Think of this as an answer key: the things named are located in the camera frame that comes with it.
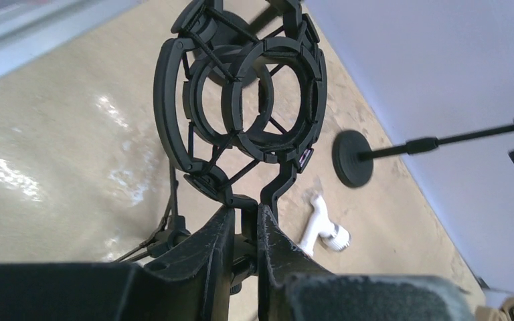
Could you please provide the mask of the black tripod microphone stand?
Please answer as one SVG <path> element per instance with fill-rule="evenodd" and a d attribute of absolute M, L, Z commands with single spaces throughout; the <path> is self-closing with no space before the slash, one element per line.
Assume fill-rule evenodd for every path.
<path fill-rule="evenodd" d="M 270 1 L 278 10 L 256 35 L 223 15 L 222 1 L 192 1 L 162 46 L 153 84 L 157 130 L 169 157 L 171 194 L 163 218 L 121 262 L 155 260 L 190 237 L 177 210 L 177 171 L 201 194 L 240 210 L 231 291 L 258 274 L 257 210 L 277 203 L 306 168 L 325 116 L 327 71 L 319 35 L 300 1 Z M 221 21 L 249 39 L 226 56 L 211 39 Z M 218 67 L 219 86 L 208 75 Z"/>

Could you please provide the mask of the white plastic faucet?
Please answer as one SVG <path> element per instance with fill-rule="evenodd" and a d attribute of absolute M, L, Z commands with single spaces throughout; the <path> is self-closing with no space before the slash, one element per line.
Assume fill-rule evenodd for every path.
<path fill-rule="evenodd" d="M 318 238 L 332 251 L 341 252 L 351 243 L 351 234 L 342 225 L 330 220 L 327 204 L 322 195 L 313 195 L 310 199 L 313 212 L 307 221 L 298 246 L 308 256 L 314 255 L 314 246 Z"/>

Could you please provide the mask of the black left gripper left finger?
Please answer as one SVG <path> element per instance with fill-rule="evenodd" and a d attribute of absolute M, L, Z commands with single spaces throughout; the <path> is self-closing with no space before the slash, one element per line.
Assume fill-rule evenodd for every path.
<path fill-rule="evenodd" d="M 0 264 L 0 320 L 227 320 L 235 213 L 146 265 Z"/>

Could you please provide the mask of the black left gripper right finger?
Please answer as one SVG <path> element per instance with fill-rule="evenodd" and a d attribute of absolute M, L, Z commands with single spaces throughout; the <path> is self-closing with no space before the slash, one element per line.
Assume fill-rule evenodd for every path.
<path fill-rule="evenodd" d="M 304 254 L 260 205 L 260 320 L 474 320 L 458 286 L 437 276 L 334 274 Z"/>

